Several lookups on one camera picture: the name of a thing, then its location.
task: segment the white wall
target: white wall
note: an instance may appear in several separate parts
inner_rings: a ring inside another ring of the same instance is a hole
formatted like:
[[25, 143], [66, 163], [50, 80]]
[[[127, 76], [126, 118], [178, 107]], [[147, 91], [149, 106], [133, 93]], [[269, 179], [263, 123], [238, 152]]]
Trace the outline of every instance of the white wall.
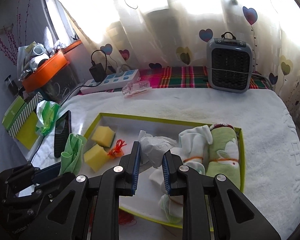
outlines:
[[[15, 35], [17, 26], [17, 4], [18, 0], [5, 0], [0, 6], [0, 29], [4, 25], [9, 26], [13, 23], [13, 32]], [[19, 12], [21, 13], [21, 39], [23, 43], [25, 38], [24, 25], [27, 5], [28, 0], [20, 0]], [[27, 21], [27, 44], [30, 44], [32, 41], [42, 43], [43, 31], [47, 25], [42, 1], [31, 0]], [[4, 80], [8, 75], [11, 75], [13, 79], [16, 78], [16, 67], [5, 57], [4, 53], [0, 51], [0, 171], [26, 162], [15, 142], [2, 126], [3, 115], [13, 102], [13, 97], [9, 94], [4, 84]]]

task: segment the smartphone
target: smartphone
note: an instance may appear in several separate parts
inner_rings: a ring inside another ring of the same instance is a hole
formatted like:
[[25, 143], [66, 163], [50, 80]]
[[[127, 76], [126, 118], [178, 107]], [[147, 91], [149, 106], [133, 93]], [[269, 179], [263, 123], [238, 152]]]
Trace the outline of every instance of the smartphone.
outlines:
[[56, 158], [60, 158], [61, 153], [65, 151], [66, 143], [71, 132], [71, 112], [68, 110], [56, 121], [54, 132], [54, 156]]

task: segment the cardboard tray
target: cardboard tray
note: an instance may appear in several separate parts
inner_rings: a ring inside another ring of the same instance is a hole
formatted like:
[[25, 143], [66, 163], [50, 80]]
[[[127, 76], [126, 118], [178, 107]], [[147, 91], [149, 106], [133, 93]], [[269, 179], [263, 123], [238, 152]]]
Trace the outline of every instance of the cardboard tray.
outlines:
[[[95, 142], [93, 142], [90, 137], [95, 131], [96, 127], [98, 127], [99, 125], [109, 126], [113, 131], [115, 131], [116, 135], [111, 147], [115, 145], [118, 139], [122, 139], [127, 143], [127, 145], [122, 148], [123, 152], [125, 154], [130, 154], [133, 142], [138, 140], [140, 130], [144, 130], [147, 133], [152, 134], [153, 136], [169, 137], [178, 142], [178, 135], [180, 132], [186, 129], [191, 129], [193, 127], [205, 125], [205, 123], [185, 122], [124, 114], [100, 113], [84, 135], [88, 141], [83, 149], [83, 152], [86, 152], [95, 145]], [[243, 134], [240, 128], [234, 129], [238, 138], [241, 177], [240, 190], [241, 192], [243, 192], [245, 177]], [[120, 158], [110, 160], [105, 165], [103, 165], [98, 172], [94, 172], [88, 165], [83, 162], [80, 174], [85, 174], [89, 178], [98, 176], [103, 174], [106, 170], [117, 166], [119, 164], [119, 161]], [[154, 168], [151, 167], [139, 174], [136, 194], [133, 197], [120, 197], [119, 207], [122, 210], [125, 210], [144, 219], [172, 227], [182, 228], [182, 223], [171, 224], [167, 220], [164, 211], [161, 210], [161, 208], [158, 206], [158, 202], [163, 194], [159, 187], [149, 180], [149, 176], [153, 171]]]

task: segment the silver screw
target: silver screw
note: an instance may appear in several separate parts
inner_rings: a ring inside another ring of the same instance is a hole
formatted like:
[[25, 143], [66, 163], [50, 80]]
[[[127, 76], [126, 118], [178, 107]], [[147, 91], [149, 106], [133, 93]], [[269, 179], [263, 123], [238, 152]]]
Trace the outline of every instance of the silver screw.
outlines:
[[114, 172], [121, 172], [121, 171], [123, 171], [123, 167], [121, 167], [121, 166], [115, 166], [113, 168], [113, 170], [114, 170]]
[[181, 171], [189, 171], [189, 167], [187, 165], [181, 165], [179, 167], [179, 170], [181, 170]]
[[217, 180], [219, 180], [219, 181], [225, 181], [226, 180], [226, 176], [223, 175], [223, 174], [218, 174], [217, 175]]
[[84, 182], [86, 180], [86, 177], [84, 175], [79, 175], [77, 178], [76, 178], [77, 182]]

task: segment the white blanket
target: white blanket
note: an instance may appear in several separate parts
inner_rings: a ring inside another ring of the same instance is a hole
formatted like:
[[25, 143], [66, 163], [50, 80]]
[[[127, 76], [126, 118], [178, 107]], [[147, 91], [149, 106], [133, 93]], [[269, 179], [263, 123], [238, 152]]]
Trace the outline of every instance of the white blanket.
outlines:
[[[287, 108], [270, 90], [243, 94], [214, 89], [152, 89], [123, 98], [121, 92], [76, 96], [65, 103], [72, 131], [84, 134], [100, 112], [183, 121], [226, 122], [243, 130], [246, 160], [244, 194], [279, 232], [282, 240], [300, 223], [300, 142]], [[54, 132], [33, 159], [44, 168], [59, 161]]]

